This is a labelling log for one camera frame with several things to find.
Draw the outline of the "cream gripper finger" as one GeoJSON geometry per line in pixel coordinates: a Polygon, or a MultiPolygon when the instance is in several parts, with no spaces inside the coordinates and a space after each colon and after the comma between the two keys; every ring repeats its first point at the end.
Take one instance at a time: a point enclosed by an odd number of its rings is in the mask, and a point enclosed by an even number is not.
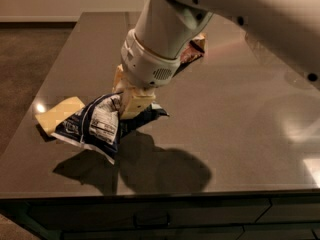
{"type": "Polygon", "coordinates": [[[124,91],[124,71],[122,65],[118,65],[116,68],[116,72],[114,75],[114,80],[113,80],[113,87],[112,87],[112,92],[113,93],[121,93],[124,91]]]}
{"type": "Polygon", "coordinates": [[[155,89],[130,87],[121,97],[120,119],[133,119],[156,99],[155,89]]]}

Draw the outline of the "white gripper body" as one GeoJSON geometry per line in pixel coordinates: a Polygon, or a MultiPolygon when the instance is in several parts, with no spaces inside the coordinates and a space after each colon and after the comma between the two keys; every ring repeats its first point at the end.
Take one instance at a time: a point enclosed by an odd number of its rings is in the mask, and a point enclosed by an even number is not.
{"type": "Polygon", "coordinates": [[[165,59],[148,51],[131,29],[121,48],[121,63],[128,81],[138,88],[167,85],[180,66],[180,59],[165,59]]]}

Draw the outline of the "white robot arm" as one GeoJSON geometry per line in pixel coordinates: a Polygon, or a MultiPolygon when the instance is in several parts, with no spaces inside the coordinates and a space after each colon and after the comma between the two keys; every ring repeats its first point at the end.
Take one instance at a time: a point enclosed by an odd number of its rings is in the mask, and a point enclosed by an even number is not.
{"type": "Polygon", "coordinates": [[[113,90],[122,119],[168,84],[187,44],[219,15],[241,27],[314,86],[320,72],[320,0],[148,0],[121,48],[113,90]]]}

